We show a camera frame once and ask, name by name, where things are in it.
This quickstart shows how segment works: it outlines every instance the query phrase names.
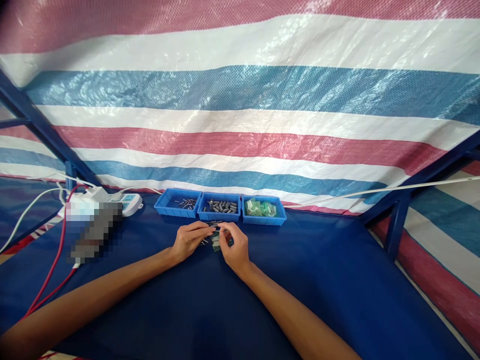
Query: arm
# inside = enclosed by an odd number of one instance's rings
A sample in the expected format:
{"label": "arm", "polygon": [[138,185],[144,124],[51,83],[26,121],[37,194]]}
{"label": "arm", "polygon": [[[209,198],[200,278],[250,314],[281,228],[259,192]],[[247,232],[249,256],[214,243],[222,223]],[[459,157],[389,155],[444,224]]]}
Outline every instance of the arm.
{"label": "arm", "polygon": [[3,334],[0,359],[38,359],[140,285],[188,258],[214,230],[200,221],[182,226],[173,247],[112,271],[48,303]]}
{"label": "arm", "polygon": [[[237,225],[222,222],[218,226],[226,263],[258,296],[303,359],[360,359],[322,320],[250,261],[248,238]],[[231,247],[227,245],[230,236]]]}

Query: hand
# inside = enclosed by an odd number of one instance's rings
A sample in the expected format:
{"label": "hand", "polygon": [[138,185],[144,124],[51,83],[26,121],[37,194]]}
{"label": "hand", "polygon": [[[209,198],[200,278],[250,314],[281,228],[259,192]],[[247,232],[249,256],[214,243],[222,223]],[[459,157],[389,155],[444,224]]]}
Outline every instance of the hand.
{"label": "hand", "polygon": [[209,227],[201,221],[180,226],[176,232],[175,243],[171,248],[173,258],[181,263],[192,255],[202,240],[212,235],[214,231],[215,227]]}
{"label": "hand", "polygon": [[[220,244],[221,253],[228,266],[239,276],[251,269],[249,259],[249,238],[233,222],[221,222]],[[229,246],[228,240],[233,238],[233,245]]]}

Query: white cable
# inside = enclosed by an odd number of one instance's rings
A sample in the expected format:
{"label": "white cable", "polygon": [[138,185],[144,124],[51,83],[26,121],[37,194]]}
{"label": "white cable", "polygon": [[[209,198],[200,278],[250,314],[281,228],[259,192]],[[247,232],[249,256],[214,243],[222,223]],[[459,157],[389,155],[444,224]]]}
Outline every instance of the white cable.
{"label": "white cable", "polygon": [[[62,185],[60,185],[60,183],[58,181],[55,184],[59,189],[65,190],[64,187]],[[70,195],[70,191],[67,190],[66,194],[67,194],[67,196]],[[63,206],[65,206],[65,199],[62,197],[62,192],[61,191],[58,193],[58,199],[60,200],[61,204]]]}
{"label": "white cable", "polygon": [[46,176],[27,177],[26,179],[27,180],[35,180],[35,179],[42,179],[42,178],[50,178],[54,175],[60,175],[61,177],[64,177],[65,179],[70,179],[70,180],[76,181],[77,183],[80,183],[80,184],[86,184],[88,186],[91,186],[92,188],[94,188],[96,186],[96,185],[93,185],[91,182],[88,182],[88,181],[85,181],[85,180],[80,180],[78,178],[62,174],[61,172],[54,172],[53,174],[46,175]]}
{"label": "white cable", "polygon": [[425,183],[421,183],[421,184],[413,184],[413,185],[405,185],[405,186],[397,186],[397,187],[385,187],[385,188],[382,188],[382,189],[360,191],[360,192],[354,192],[354,193],[347,194],[347,195],[342,195],[342,196],[329,197],[328,199],[318,200],[318,201],[315,201],[315,202],[309,202],[309,203],[306,203],[306,204],[303,204],[303,205],[284,205],[283,207],[284,208],[302,208],[302,207],[309,206],[309,205],[316,205],[316,204],[324,203],[324,202],[327,202],[327,201],[330,201],[330,200],[333,200],[333,199],[349,198],[351,196],[356,196],[356,195],[381,193],[381,192],[384,192],[384,191],[392,191],[392,190],[423,188],[423,187],[435,186],[435,185],[463,183],[463,182],[466,182],[466,181],[473,181],[473,180],[480,180],[480,176],[463,177],[463,178],[459,178],[459,179],[443,180],[443,181],[435,181],[435,182],[425,182]]}
{"label": "white cable", "polygon": [[127,190],[130,190],[130,189],[150,189],[154,192],[156,192],[157,194],[160,194],[162,195],[162,193],[156,189],[154,189],[153,187],[150,187],[150,186],[130,186],[130,187],[126,187],[122,190],[120,190],[120,193],[123,193],[124,191],[127,191]]}
{"label": "white cable", "polygon": [[0,249],[0,254],[4,252],[4,250],[7,248],[7,246],[10,244],[10,242],[12,241],[12,239],[14,238],[15,236],[15,233],[17,232],[19,226],[20,226],[20,223],[22,222],[22,220],[24,219],[24,216],[27,214],[27,212],[31,209],[31,207],[37,202],[38,199],[40,199],[43,195],[45,195],[46,193],[49,193],[49,192],[52,192],[52,191],[67,191],[67,189],[60,189],[58,187],[55,187],[55,188],[52,188],[52,189],[48,189],[48,190],[45,190],[44,192],[42,192],[40,195],[38,195],[35,200],[33,200],[30,205],[28,205],[28,207],[23,211],[23,213],[21,214],[20,218],[18,219],[18,221],[16,222],[16,225],[15,225],[15,228],[13,229],[13,231],[11,232],[11,235],[10,237],[8,238],[8,240],[6,241],[5,245],[3,245],[3,247]]}

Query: wrist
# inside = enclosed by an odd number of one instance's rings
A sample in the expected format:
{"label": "wrist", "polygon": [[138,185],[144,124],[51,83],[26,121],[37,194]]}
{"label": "wrist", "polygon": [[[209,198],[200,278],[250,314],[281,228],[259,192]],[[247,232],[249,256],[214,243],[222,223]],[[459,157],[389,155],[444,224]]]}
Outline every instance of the wrist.
{"label": "wrist", "polygon": [[167,247],[163,251],[160,251],[157,255],[162,258],[161,262],[167,265],[169,268],[173,268],[175,265],[180,264],[184,260],[171,246]]}
{"label": "wrist", "polygon": [[241,267],[234,269],[233,271],[244,283],[246,283],[254,274],[255,267],[256,266],[253,262],[248,261],[247,263],[243,264]]}

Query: forearm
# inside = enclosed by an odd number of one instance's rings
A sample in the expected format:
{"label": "forearm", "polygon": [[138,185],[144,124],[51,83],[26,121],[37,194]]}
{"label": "forearm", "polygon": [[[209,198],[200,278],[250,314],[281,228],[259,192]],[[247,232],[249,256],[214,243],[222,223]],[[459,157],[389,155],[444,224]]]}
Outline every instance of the forearm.
{"label": "forearm", "polygon": [[59,297],[15,324],[0,338],[0,358],[37,359],[177,263],[171,248],[167,248]]}
{"label": "forearm", "polygon": [[303,359],[359,359],[323,321],[256,265],[252,263],[238,276],[258,296]]}

